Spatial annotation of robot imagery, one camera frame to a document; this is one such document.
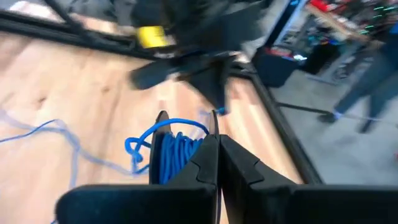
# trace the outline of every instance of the light wood surface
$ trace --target light wood surface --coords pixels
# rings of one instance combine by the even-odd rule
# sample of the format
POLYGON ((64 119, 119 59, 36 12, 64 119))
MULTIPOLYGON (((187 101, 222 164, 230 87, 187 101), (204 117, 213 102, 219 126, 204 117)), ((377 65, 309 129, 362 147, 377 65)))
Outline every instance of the light wood surface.
MULTIPOLYGON (((17 3, 12 10, 57 19, 48 8, 26 2, 17 3)), ((110 22, 79 18, 91 29, 114 30, 110 22)), ((167 110, 172 118, 200 120, 199 110, 211 109, 186 83, 172 79, 148 90, 132 90, 129 71, 146 63, 0 33, 1 108, 35 126, 62 119, 84 149, 128 169, 130 157, 124 151, 124 140, 138 137, 152 126, 160 110, 167 110)), ((228 101, 231 113, 219 118, 221 132, 277 172, 301 183, 251 83, 231 79, 228 101)), ((26 132, 0 121, 0 138, 26 132)), ((189 134, 193 128, 176 124, 172 129, 189 134)), ((149 151, 142 151, 145 163, 149 151)), ((68 190, 71 154, 71 146, 56 133, 42 132, 0 144, 0 223, 50 223, 57 199, 68 190)), ((146 184, 147 176, 126 177, 79 158, 77 182, 146 184)), ((227 222, 223 209, 222 223, 227 222)))

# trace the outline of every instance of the red object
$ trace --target red object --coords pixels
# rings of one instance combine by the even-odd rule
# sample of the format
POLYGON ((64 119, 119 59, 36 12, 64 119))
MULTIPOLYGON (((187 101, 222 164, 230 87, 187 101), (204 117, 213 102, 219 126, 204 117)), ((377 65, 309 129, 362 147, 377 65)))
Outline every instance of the red object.
POLYGON ((328 11, 328 4, 322 0, 311 0, 310 4, 323 12, 328 11))

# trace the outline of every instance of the black metal bar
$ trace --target black metal bar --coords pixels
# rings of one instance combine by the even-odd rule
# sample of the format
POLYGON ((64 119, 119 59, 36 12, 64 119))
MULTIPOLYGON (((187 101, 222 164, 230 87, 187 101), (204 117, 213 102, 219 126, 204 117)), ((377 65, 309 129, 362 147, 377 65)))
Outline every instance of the black metal bar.
POLYGON ((83 25, 72 19, 72 17, 69 16, 68 12, 64 10, 56 1, 54 0, 44 0, 44 2, 50 6, 74 31, 76 34, 79 34, 81 38, 84 38, 86 40, 91 40, 93 39, 92 36, 90 36, 83 25))
POLYGON ((319 113, 319 114, 329 113, 329 111, 326 111, 326 110, 309 108, 306 106, 297 106, 297 105, 291 105, 288 103, 279 103, 279 102, 276 102, 276 104, 277 104, 277 106, 280 106, 280 107, 285 107, 285 108, 290 108, 290 109, 295 109, 295 110, 300 110, 300 111, 307 111, 307 112, 319 113))
POLYGON ((149 60, 156 59, 152 52, 138 50, 134 39, 85 30, 87 34, 98 37, 97 41, 87 40, 81 38, 79 34, 74 33, 73 29, 66 24, 24 16, 13 12, 0 11, 0 30, 95 50, 104 50, 116 54, 149 60))
POLYGON ((271 117, 271 120, 274 123, 275 128, 279 133, 287 152, 291 156, 303 182, 305 184, 323 184, 321 177, 305 153, 299 139, 289 126, 281 110, 278 108, 272 93, 262 85, 258 75, 255 73, 239 74, 237 70, 233 70, 231 75, 234 77, 249 79, 252 82, 254 89, 271 117))

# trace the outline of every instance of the yellow label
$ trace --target yellow label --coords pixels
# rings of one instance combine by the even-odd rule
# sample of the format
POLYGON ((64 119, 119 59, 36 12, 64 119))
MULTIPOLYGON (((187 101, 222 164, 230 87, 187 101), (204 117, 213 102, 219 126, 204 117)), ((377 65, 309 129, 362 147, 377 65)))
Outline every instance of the yellow label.
POLYGON ((137 34, 139 42, 144 48, 164 47, 168 45, 161 26, 140 27, 137 34))

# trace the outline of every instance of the blue cable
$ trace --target blue cable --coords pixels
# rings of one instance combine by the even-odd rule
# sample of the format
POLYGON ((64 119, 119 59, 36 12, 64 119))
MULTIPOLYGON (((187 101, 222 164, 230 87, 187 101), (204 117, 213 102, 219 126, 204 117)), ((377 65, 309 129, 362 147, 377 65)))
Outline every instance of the blue cable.
MULTIPOLYGON (((66 137, 68 142, 71 144, 73 148, 73 154, 72 154, 72 164, 71 164, 71 177, 70 177, 70 188, 74 188, 76 186, 76 179, 77 179, 77 173, 78 173, 78 155, 83 156, 85 159, 89 160, 90 162, 100 164, 106 167, 109 167, 110 169, 114 169, 122 174, 125 175, 134 175, 134 174, 141 174, 143 173, 146 169, 148 169, 149 164, 145 165, 143 168, 138 168, 139 163, 143 161, 142 155, 139 153, 139 150, 141 146, 145 146, 150 148, 150 144, 148 142, 145 142, 145 139, 154 133, 157 129, 170 125, 173 123, 183 123, 183 124, 190 124, 199 127, 202 129, 205 134, 209 134, 209 131, 207 130, 206 126, 204 126, 201 123, 198 123, 196 121, 191 121, 187 119, 179 119, 179 118, 173 118, 173 119, 168 119, 165 121, 161 121, 155 125, 153 125, 151 128, 149 128, 144 134, 141 135, 140 138, 127 138, 124 142, 124 147, 125 150, 128 154, 131 155, 131 163, 132 163, 132 171, 126 170, 123 167, 114 164, 112 162, 108 162, 99 158, 96 158, 92 156, 89 152, 85 151, 84 149, 81 148, 80 146, 80 140, 77 136, 75 136, 73 133, 69 131, 67 128, 67 125, 59 119, 53 119, 51 121, 47 121, 43 124, 41 124, 38 127, 33 127, 27 124, 23 124, 10 116, 7 115, 7 113, 3 110, 2 115, 6 118, 5 121, 7 121, 10 125, 15 126, 17 128, 22 128, 22 129, 28 129, 30 130, 28 133, 25 134, 20 134, 17 136, 5 138, 5 139, 0 139, 0 143, 2 142, 7 142, 7 141, 12 141, 20 138, 24 138, 27 136, 30 136, 32 134, 38 133, 40 131, 51 131, 55 133, 60 133, 66 137), (55 123, 59 126, 59 128, 53 128, 53 127, 46 127, 47 125, 55 123), (131 148, 131 143, 136 143, 136 146, 134 149, 131 148)), ((197 140, 192 140, 187 136, 183 136, 181 132, 177 134, 177 136, 173 136, 171 133, 165 134, 163 140, 162 140, 162 148, 161 148, 161 160, 160 160, 160 180, 159 182, 161 184, 166 184, 172 177, 178 174, 178 172, 184 167, 184 165, 189 161, 191 156, 196 152, 196 150, 200 147, 202 144, 203 139, 197 139, 197 140)))
MULTIPOLYGON (((143 161, 143 157, 139 153, 141 146, 150 148, 150 144, 145 142, 145 139, 159 128, 174 123, 194 125, 202 129, 205 134, 209 134, 206 126, 201 123, 188 119, 172 118, 153 125, 139 138, 127 138, 124 142, 124 147, 126 152, 131 155, 133 174, 141 174, 149 168, 149 164, 139 168, 139 164, 143 161), (136 143, 134 149, 131 148, 131 143, 136 143)), ((192 140, 189 137, 182 136, 182 133, 178 133, 176 137, 173 137, 170 133, 165 134, 162 140, 159 182, 165 184, 175 176, 196 152, 202 141, 203 139, 192 140)))

